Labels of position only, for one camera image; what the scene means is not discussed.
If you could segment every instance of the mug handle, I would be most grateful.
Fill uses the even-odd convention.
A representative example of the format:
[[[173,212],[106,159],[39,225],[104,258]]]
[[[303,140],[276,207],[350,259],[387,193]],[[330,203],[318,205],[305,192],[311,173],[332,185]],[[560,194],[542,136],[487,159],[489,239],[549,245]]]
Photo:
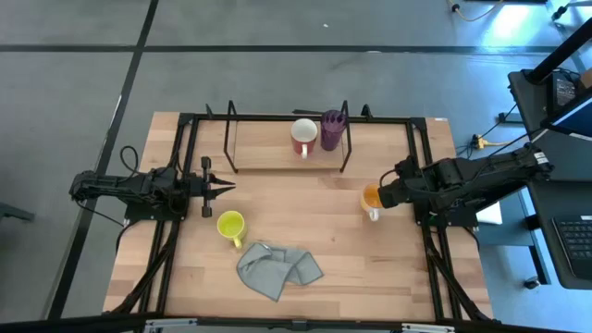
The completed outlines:
[[[370,216],[370,220],[376,222],[378,220],[378,218],[380,217],[380,214],[378,213],[378,210],[373,208],[368,212],[368,215]]]
[[[237,247],[237,249],[242,249],[242,241],[239,240],[238,238],[232,239],[234,241],[234,246]]]

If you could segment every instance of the keyboard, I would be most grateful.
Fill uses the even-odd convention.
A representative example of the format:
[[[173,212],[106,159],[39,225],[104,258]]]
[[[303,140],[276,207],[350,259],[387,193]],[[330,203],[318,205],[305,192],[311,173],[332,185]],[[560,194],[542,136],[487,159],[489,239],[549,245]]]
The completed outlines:
[[[592,216],[553,218],[572,273],[592,279]]]

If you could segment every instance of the yellow mug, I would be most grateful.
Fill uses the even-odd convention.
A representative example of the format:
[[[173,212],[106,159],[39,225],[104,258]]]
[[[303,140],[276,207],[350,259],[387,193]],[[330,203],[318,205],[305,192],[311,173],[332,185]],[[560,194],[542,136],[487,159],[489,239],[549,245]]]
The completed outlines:
[[[218,218],[217,226],[220,235],[234,241],[234,246],[237,249],[242,248],[241,240],[247,233],[247,225],[244,223],[241,213],[235,211],[222,213]]]

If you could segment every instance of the floor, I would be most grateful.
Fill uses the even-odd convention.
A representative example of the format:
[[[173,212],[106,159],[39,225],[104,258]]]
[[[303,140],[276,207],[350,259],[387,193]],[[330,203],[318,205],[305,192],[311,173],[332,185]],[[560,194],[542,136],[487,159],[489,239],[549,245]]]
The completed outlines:
[[[46,316],[80,210],[68,198],[68,186],[75,174],[95,167],[122,91],[125,114],[109,174],[127,173],[117,152],[127,144],[142,152],[154,111],[203,112],[208,103],[223,112],[228,99],[243,113],[322,110],[347,99],[350,110],[370,104],[375,115],[447,117],[455,143],[462,145],[512,107],[510,71],[534,67],[546,55],[536,51],[551,51],[592,16],[590,8],[571,8],[555,25],[550,13],[562,3],[504,5],[467,23],[450,13],[446,0],[415,0],[404,7],[389,0],[160,0],[147,45],[399,48],[391,53],[150,52],[142,55],[134,77],[129,68],[139,54],[133,59],[125,46],[141,37],[150,1],[0,2],[0,201],[36,214],[32,223],[4,219],[0,224],[0,322]],[[490,7],[462,2],[467,17]],[[82,47],[15,52],[3,48],[8,44]],[[95,44],[123,45],[126,52],[88,46]],[[590,46],[563,66],[592,67]],[[500,126],[488,138],[507,141],[523,133],[520,127]],[[123,205],[101,199],[97,210],[120,219]],[[93,219],[64,316],[101,312],[118,229],[99,216]],[[592,291],[565,290],[553,271],[550,286],[521,288],[521,281],[535,274],[526,248],[484,246],[481,255],[494,313],[502,322],[578,331],[592,327],[587,315]]]

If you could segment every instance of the desk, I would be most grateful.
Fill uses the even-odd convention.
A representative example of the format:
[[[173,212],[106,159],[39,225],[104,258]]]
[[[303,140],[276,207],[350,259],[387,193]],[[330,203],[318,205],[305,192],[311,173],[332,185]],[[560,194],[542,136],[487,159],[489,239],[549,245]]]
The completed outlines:
[[[154,114],[141,171],[167,163],[178,118],[178,113]],[[402,204],[386,210],[373,223],[359,204],[361,189],[377,182],[408,155],[403,125],[351,124],[352,153],[343,173],[241,170],[238,174],[232,172],[223,153],[225,126],[225,121],[199,122],[193,171],[201,172],[199,159],[207,155],[212,159],[213,172],[236,182],[237,188],[212,202],[211,218],[200,216],[201,199],[191,201],[190,213],[180,227],[166,315],[434,319],[424,245],[412,206]],[[430,118],[427,126],[434,160],[454,156],[448,121]],[[421,142],[416,134],[416,142]],[[185,152],[187,140],[188,135],[184,135],[181,152]],[[217,218],[227,210],[244,215],[249,228],[246,243],[262,241],[306,249],[325,275],[309,286],[288,285],[279,302],[250,290],[235,268],[244,250],[235,250],[216,230]],[[139,222],[123,236],[105,310],[119,305],[144,272],[154,225],[154,221]],[[448,231],[456,278],[481,311],[492,316],[475,241],[461,228]],[[450,317],[446,285],[443,278],[439,281],[445,314]],[[158,285],[157,277],[149,309],[154,309]]]
[[[544,118],[543,106],[547,101],[544,86],[530,84],[522,72],[512,72],[508,77],[526,130],[532,131],[540,128],[540,121]],[[528,184],[538,224],[549,247],[557,276],[564,288],[592,290],[592,280],[577,278],[570,271],[559,235],[551,221],[554,216],[591,214],[592,181],[567,180],[570,179],[570,175],[582,175],[590,172],[592,143],[549,131],[537,140],[535,145],[556,167],[551,174],[551,179],[561,179],[532,181]]]

